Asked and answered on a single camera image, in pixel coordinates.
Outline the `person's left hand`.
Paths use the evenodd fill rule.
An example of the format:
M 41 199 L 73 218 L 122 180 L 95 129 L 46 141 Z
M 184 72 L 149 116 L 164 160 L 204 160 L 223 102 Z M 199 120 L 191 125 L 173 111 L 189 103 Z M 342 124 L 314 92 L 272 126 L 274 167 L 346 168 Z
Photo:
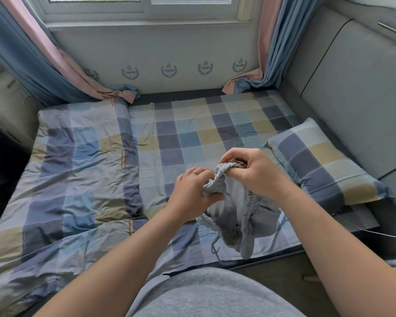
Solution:
M 173 215 L 184 224 L 207 211 L 211 205 L 224 199 L 223 194 L 204 195 L 204 185 L 213 180 L 213 170 L 193 167 L 186 170 L 175 181 L 174 190 L 164 208 L 164 213 Z

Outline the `person's right hand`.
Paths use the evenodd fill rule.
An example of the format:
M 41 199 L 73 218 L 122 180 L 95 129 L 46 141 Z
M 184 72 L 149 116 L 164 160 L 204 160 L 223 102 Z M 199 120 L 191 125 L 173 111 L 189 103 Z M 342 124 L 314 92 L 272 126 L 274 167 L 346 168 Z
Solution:
M 296 185 L 260 149 L 253 148 L 246 164 L 252 172 L 248 177 L 233 177 L 256 195 L 279 202 Z

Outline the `grey drawstring shorts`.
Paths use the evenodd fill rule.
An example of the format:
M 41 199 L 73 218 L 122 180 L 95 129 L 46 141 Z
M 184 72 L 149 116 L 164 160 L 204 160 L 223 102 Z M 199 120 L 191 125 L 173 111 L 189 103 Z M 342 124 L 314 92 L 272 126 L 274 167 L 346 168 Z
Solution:
M 215 244 L 222 239 L 224 244 L 240 253 L 243 259 L 251 257 L 256 238 L 273 235 L 277 229 L 281 209 L 272 200 L 258 196 L 243 183 L 228 176 L 230 169 L 245 169 L 241 161 L 228 161 L 217 165 L 215 177 L 203 186 L 204 196 L 222 194 L 223 200 L 211 205 L 197 217 L 197 222 L 217 232 L 211 251 L 218 256 Z

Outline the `person's right forearm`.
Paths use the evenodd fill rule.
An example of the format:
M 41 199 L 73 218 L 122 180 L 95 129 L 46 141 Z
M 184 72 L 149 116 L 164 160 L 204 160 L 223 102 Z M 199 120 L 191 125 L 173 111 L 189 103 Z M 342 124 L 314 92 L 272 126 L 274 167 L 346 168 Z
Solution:
M 396 317 L 396 269 L 289 180 L 274 196 L 342 317 Z

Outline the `person's left forearm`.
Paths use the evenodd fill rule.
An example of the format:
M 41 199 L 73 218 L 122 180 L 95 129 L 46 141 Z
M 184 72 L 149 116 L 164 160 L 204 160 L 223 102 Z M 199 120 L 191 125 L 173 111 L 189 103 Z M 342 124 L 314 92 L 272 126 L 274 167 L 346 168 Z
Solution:
M 207 206 L 167 205 L 58 292 L 33 317 L 124 317 L 174 235 L 206 209 Z

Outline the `checked blue pillow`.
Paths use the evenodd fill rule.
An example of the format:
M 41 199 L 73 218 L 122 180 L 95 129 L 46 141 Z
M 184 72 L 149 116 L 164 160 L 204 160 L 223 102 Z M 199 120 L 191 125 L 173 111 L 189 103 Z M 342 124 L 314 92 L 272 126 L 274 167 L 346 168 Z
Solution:
M 329 213 L 392 199 L 391 190 L 348 158 L 308 118 L 265 144 L 301 189 Z

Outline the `person's grey shirt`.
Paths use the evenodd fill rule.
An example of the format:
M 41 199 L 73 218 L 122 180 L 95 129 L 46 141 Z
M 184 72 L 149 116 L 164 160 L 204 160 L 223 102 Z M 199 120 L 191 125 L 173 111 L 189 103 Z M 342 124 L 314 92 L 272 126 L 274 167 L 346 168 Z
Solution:
M 204 267 L 147 282 L 126 317 L 306 317 L 262 284 Z

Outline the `checked blue duvet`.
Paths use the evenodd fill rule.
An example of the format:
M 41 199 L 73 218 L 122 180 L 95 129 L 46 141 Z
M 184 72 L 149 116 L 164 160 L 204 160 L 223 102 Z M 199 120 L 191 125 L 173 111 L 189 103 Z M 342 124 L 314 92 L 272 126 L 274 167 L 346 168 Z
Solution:
M 0 218 L 0 317 L 59 292 L 165 206 L 194 163 L 178 133 L 201 143 L 193 110 L 112 99 L 39 112 L 30 160 Z

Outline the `blue and pink curtain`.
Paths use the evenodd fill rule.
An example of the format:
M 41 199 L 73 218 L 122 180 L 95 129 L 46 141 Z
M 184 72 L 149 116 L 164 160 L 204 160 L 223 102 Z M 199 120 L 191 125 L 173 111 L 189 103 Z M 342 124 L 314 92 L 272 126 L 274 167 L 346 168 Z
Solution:
M 251 88 L 278 89 L 286 64 L 319 0 L 264 0 L 259 24 L 259 68 L 230 79 L 224 94 Z
M 121 98 L 136 88 L 106 88 L 61 48 L 28 0 L 0 0 L 0 64 L 45 106 Z

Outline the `grey padded headboard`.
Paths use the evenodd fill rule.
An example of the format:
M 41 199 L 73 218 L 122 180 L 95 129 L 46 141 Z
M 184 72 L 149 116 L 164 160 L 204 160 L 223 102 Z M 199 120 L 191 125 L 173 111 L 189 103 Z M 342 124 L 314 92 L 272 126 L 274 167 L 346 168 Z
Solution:
M 348 0 L 320 0 L 293 50 L 279 87 L 287 107 L 312 118 L 333 145 L 394 198 L 351 205 L 372 214 L 379 228 L 358 232 L 396 268 L 396 36 L 370 24 L 396 26 L 396 10 Z M 363 230 L 363 219 L 336 213 Z

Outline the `beige patterned side panel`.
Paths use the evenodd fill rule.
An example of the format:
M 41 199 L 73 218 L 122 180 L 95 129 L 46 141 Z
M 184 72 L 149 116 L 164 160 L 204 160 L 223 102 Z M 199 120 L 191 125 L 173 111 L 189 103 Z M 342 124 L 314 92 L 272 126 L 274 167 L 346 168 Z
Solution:
M 0 132 L 31 153 L 42 105 L 0 65 Z

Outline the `white window frame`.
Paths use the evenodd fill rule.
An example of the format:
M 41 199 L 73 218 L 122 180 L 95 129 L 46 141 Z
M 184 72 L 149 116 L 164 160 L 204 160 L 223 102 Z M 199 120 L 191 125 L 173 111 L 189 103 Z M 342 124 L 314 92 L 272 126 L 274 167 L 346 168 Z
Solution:
M 260 0 L 29 0 L 51 31 L 69 28 L 247 24 Z

